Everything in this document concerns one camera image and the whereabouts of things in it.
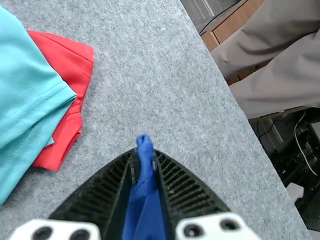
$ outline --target screw hole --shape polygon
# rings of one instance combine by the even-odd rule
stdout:
[[[37,229],[34,232],[32,239],[33,240],[47,240],[48,238],[50,238],[51,234],[52,234],[52,229],[48,226],[44,226],[44,227]]]
[[[71,235],[70,240],[88,240],[89,236],[90,234],[87,230],[80,229]]]
[[[240,228],[236,221],[226,219],[220,222],[220,226],[223,230],[237,230]]]
[[[184,235],[187,237],[194,238],[194,237],[199,237],[202,234],[204,234],[204,231],[198,225],[190,224],[184,228]]]

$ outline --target red fabric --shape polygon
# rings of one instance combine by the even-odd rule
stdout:
[[[52,135],[54,143],[45,147],[32,164],[56,172],[81,134],[81,108],[93,71],[94,49],[51,33],[27,32],[51,67],[76,92],[76,100]]]

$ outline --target person's leg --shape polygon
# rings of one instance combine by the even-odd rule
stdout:
[[[225,78],[277,56],[320,28],[319,0],[265,0],[211,55]]]
[[[296,41],[230,89],[248,119],[320,102],[320,32]]]

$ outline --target gray felt surface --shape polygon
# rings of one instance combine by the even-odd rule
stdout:
[[[95,48],[82,137],[58,173],[31,168],[0,208],[0,236],[46,218],[148,133],[263,240],[309,234],[178,0],[2,0],[27,29]]]

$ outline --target blue cloth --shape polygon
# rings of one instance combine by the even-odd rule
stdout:
[[[0,6],[0,205],[52,143],[75,98],[21,22]]]
[[[131,188],[122,240],[165,240],[158,185],[152,158],[155,154],[148,135],[136,139],[141,161],[138,183]]]

